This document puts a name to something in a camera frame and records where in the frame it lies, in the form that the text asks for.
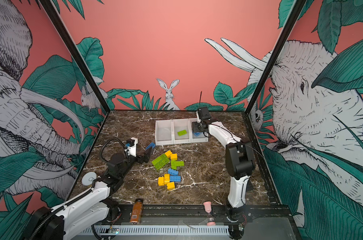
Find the small green lego brick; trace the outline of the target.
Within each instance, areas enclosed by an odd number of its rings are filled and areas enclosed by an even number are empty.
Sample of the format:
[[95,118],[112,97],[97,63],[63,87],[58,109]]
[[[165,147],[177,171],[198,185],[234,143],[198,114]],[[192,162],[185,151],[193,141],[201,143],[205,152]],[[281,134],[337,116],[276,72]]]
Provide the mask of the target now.
[[178,131],[177,134],[178,134],[179,137],[187,135],[187,130]]

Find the white three-compartment bin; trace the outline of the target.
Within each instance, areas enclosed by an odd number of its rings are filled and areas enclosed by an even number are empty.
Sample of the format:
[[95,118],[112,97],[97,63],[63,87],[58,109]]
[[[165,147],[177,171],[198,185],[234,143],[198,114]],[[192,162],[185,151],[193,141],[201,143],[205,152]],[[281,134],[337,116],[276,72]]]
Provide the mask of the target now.
[[156,121],[156,146],[208,142],[203,133],[192,132],[192,123],[196,121],[197,118]]

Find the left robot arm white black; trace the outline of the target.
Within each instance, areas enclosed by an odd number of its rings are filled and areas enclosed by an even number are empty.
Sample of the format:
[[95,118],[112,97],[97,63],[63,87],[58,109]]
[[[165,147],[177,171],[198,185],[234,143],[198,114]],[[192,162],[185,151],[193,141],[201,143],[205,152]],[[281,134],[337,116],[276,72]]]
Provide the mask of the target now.
[[24,228],[21,239],[71,240],[99,221],[117,218],[119,204],[111,195],[123,185],[132,166],[147,163],[153,151],[149,148],[135,157],[128,151],[113,154],[104,174],[93,180],[90,188],[62,204],[38,209]]

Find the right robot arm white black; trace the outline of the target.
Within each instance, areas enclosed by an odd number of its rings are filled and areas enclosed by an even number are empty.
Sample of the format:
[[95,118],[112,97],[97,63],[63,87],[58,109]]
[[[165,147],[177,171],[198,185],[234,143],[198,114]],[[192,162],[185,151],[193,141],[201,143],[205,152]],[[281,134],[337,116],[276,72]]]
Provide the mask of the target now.
[[196,111],[197,121],[192,123],[193,133],[207,133],[216,138],[225,148],[225,168],[230,175],[226,214],[231,221],[246,215],[246,189],[255,169],[254,160],[249,159],[247,141],[234,135],[222,122],[212,118],[207,107]]

